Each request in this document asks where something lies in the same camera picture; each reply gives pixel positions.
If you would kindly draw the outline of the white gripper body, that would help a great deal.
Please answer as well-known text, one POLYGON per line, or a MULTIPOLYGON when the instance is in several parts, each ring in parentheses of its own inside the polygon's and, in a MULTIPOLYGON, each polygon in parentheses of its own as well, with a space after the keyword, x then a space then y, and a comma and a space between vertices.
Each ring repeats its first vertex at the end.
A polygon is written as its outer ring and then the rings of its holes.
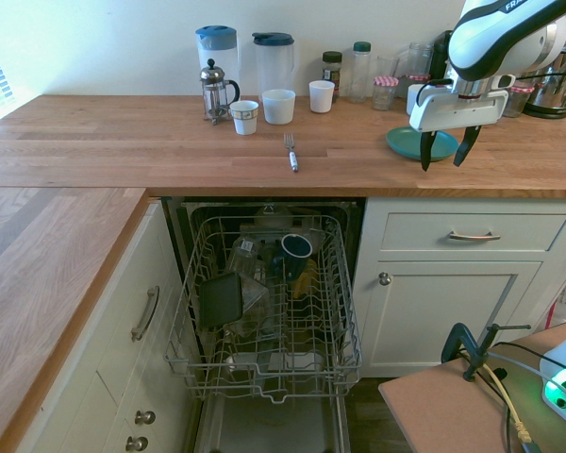
POLYGON ((494 124, 502 116, 508 101, 507 89, 515 80, 514 75, 494 75, 484 79, 485 91, 478 94, 425 85, 416 93, 409 125, 419 132, 433 132, 494 124))

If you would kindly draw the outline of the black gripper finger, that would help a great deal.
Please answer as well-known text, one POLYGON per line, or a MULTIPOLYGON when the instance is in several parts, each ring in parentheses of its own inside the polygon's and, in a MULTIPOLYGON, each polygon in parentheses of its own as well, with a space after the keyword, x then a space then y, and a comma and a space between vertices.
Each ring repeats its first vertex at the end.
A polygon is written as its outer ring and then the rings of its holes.
POLYGON ((436 130, 422 132, 420 137, 420 161, 422 169, 426 172, 432 161, 432 148, 438 132, 436 130))
POLYGON ((453 163, 455 166, 459 167, 465 161, 478 138, 480 129, 481 126, 468 126, 465 128, 463 139, 454 157, 453 163))

